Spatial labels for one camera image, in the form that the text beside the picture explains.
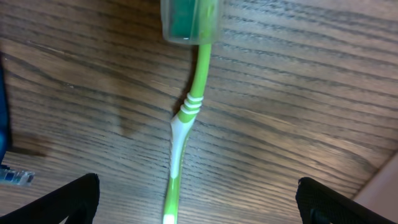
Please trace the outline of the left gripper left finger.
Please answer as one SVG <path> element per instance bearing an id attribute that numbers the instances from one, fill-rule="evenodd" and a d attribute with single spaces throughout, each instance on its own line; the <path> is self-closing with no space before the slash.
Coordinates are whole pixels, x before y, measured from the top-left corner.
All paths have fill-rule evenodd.
<path id="1" fill-rule="evenodd" d="M 1 224 L 92 224 L 100 199 L 97 174 L 86 174 L 1 217 Z"/>

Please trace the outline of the green white toothbrush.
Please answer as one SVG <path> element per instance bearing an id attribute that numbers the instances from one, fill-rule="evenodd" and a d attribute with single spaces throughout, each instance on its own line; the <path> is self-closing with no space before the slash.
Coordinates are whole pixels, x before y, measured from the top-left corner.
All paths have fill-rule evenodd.
<path id="1" fill-rule="evenodd" d="M 164 202 L 163 224 L 177 224 L 183 155 L 190 131 L 204 99 L 212 44 L 220 31 L 222 0 L 161 0 L 163 38 L 198 47 L 197 64 L 190 91 L 170 121 L 170 173 Z"/>

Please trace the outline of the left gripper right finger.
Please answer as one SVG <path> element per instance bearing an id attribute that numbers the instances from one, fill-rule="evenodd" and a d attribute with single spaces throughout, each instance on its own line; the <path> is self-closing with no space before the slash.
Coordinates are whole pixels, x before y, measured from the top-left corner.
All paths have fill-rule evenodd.
<path id="1" fill-rule="evenodd" d="M 394 223 L 310 177 L 299 179 L 295 199 L 303 224 Z"/>

